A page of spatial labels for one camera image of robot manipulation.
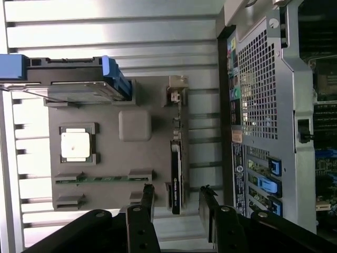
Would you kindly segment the green RAM stick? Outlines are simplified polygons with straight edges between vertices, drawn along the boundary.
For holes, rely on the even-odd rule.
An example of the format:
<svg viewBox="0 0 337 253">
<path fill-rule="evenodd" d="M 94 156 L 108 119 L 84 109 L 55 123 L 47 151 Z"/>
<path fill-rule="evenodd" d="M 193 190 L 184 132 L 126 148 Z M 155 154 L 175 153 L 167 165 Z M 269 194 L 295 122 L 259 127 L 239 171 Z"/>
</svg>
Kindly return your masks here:
<svg viewBox="0 0 337 253">
<path fill-rule="evenodd" d="M 84 184 L 84 183 L 115 183 L 115 182 L 149 182 L 148 177 L 129 178 L 128 176 L 113 177 L 79 177 L 73 180 L 56 180 L 56 184 Z"/>
</svg>

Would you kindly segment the grey plastic parts rack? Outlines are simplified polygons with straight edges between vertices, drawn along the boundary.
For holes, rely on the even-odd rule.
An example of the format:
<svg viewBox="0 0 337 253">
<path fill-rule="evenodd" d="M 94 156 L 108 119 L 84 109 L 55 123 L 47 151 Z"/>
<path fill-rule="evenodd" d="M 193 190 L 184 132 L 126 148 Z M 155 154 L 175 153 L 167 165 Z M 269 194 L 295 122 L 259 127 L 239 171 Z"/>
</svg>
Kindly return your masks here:
<svg viewBox="0 0 337 253">
<path fill-rule="evenodd" d="M 170 141 L 177 108 L 167 102 L 169 77 L 135 77 L 130 101 L 49 109 L 52 202 L 56 211 L 117 209 L 138 203 L 145 184 L 154 186 L 154 205 L 172 211 Z M 189 189 L 188 89 L 182 108 L 182 209 Z M 61 134 L 68 128 L 85 129 L 90 134 L 91 155 L 85 162 L 66 162 L 61 157 Z M 83 176 L 148 177 L 150 181 L 56 184 L 56 180 Z"/>
</svg>

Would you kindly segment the silver CPU chip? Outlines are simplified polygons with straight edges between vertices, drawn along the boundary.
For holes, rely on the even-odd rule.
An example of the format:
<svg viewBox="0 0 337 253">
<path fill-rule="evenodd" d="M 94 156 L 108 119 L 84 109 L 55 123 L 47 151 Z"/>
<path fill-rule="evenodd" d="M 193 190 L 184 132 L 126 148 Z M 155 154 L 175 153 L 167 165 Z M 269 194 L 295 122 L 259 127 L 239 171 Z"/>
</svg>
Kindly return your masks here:
<svg viewBox="0 0 337 253">
<path fill-rule="evenodd" d="M 85 129 L 68 128 L 61 134 L 61 157 L 66 162 L 85 162 L 90 155 L 90 134 Z"/>
</svg>

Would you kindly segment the open dark grey PC case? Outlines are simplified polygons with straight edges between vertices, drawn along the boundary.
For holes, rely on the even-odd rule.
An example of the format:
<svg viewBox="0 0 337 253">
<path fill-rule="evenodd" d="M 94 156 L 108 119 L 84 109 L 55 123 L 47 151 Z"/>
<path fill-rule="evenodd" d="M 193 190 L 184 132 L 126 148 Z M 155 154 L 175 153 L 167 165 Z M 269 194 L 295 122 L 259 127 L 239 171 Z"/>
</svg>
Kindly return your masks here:
<svg viewBox="0 0 337 253">
<path fill-rule="evenodd" d="M 304 0 L 226 0 L 216 21 L 224 203 L 312 232 L 313 74 L 300 57 Z"/>
</svg>

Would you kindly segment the hard disk in blue caddy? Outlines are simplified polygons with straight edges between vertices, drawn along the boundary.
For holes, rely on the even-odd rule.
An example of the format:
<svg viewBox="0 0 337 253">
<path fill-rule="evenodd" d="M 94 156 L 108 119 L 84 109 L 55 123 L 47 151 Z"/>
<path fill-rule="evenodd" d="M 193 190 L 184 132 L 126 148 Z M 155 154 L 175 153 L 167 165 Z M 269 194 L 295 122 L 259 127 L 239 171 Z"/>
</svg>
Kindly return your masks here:
<svg viewBox="0 0 337 253">
<path fill-rule="evenodd" d="M 0 54 L 0 90 L 20 91 L 52 102 L 77 104 L 130 101 L 132 84 L 116 60 L 29 58 Z"/>
</svg>

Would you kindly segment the green motherboard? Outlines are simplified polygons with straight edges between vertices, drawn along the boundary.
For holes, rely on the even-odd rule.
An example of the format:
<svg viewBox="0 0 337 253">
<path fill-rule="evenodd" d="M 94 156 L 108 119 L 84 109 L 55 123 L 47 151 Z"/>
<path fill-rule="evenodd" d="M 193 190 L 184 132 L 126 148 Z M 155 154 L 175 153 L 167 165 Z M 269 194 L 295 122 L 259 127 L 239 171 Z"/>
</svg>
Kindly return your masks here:
<svg viewBox="0 0 337 253">
<path fill-rule="evenodd" d="M 300 57 L 313 74 L 316 220 L 337 233 L 337 0 L 298 9 Z"/>
</svg>

